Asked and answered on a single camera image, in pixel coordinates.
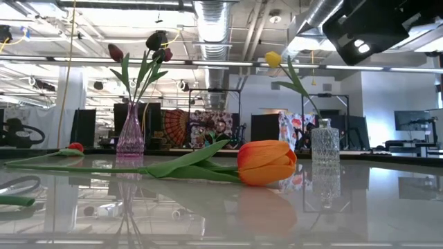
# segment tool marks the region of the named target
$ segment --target reflective tabletop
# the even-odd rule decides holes
[[[171,159],[36,163],[140,167]],[[2,169],[0,194],[36,201],[0,205],[0,248],[443,248],[443,170],[357,160],[328,169],[298,160],[297,168],[269,187]]]

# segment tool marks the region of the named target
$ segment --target ceiling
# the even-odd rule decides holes
[[[290,37],[288,28],[296,15],[306,11],[310,0],[271,0],[268,2],[271,10],[279,10],[281,21],[271,23],[269,17],[264,22],[264,29],[260,35],[260,42],[253,53],[252,60],[264,57],[266,52],[274,50],[282,53],[287,47]],[[233,3],[230,9],[230,37],[228,59],[240,60],[244,42],[251,22],[251,13],[256,0],[241,0]],[[69,54],[71,37],[71,19],[73,9],[70,7],[58,8],[57,2],[11,2],[0,0],[0,24],[11,25],[13,42],[23,36],[21,26],[29,30],[29,37],[14,46],[5,46],[2,55],[38,55],[44,57],[66,57]],[[75,32],[73,43],[73,57],[108,57],[107,45],[116,44],[124,53],[130,53],[133,58],[141,58],[146,49],[145,40],[156,30],[167,31],[170,41],[175,39],[169,47],[174,53],[174,59],[201,59],[200,47],[193,44],[199,41],[197,22],[191,12],[158,11],[158,10],[123,10],[120,7],[108,9],[76,8]],[[394,60],[389,60],[392,54],[380,55],[375,62],[389,61],[392,64],[419,66],[421,53],[396,53]],[[297,59],[304,63],[343,64],[341,58],[331,51],[315,50],[313,53],[298,53]],[[114,98],[88,98],[87,108],[102,109],[108,118],[115,102],[121,102],[119,95],[124,94],[124,87],[110,72],[108,66],[84,66],[89,76],[88,95],[116,95]],[[163,103],[163,106],[182,107],[188,104],[185,97],[188,93],[177,88],[177,83],[183,80],[192,88],[206,88],[204,70],[201,68],[168,69],[169,73],[156,84],[152,84],[146,91],[146,96],[178,96],[175,101]],[[230,73],[237,73],[238,68],[230,68]],[[302,76],[309,75],[311,70],[300,70]],[[316,75],[340,77],[342,71],[319,71]],[[13,64],[0,62],[0,91],[5,93],[50,93],[46,90],[34,89],[30,77],[43,80],[57,88],[58,66]],[[138,69],[131,68],[130,77],[137,77]],[[101,91],[94,89],[95,81],[103,81],[105,88]],[[193,95],[204,97],[205,93]],[[43,107],[55,102],[54,97],[0,97],[3,105],[11,104],[38,104]],[[202,108],[204,103],[198,100],[195,108]]]

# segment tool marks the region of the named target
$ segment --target pink glass vase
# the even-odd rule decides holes
[[[117,156],[142,156],[144,151],[145,140],[138,121],[138,104],[130,102],[125,125],[118,137]]]

